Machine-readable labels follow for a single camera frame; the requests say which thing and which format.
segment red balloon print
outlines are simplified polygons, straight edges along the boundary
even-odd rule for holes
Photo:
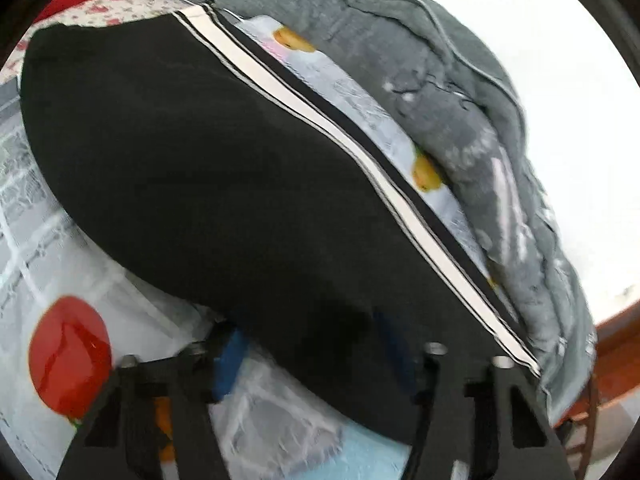
[[[29,346],[31,381],[42,401],[79,420],[110,371],[111,346],[100,315],[79,298],[59,298],[38,322]]]

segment light blue surface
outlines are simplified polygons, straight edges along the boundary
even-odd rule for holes
[[[342,433],[341,453],[290,480],[398,480],[410,449],[351,422]]]

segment white background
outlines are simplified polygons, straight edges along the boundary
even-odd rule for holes
[[[528,155],[556,211],[594,320],[640,283],[640,88],[578,0],[435,0],[510,74]]]

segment white stripe on black garment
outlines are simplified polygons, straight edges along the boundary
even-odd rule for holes
[[[193,6],[174,13],[180,23],[239,79],[255,91],[313,126],[347,152],[367,175],[398,225],[469,312],[494,336],[500,346],[539,376],[540,365],[513,330],[502,320],[484,294],[466,275],[435,236],[413,203],[366,152],[335,122],[300,95],[229,33],[215,13]]]

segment black garment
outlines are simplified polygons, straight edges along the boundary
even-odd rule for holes
[[[426,342],[538,365],[371,140],[208,6],[55,25],[22,113],[52,192],[116,261],[228,316],[319,397],[410,442]]]

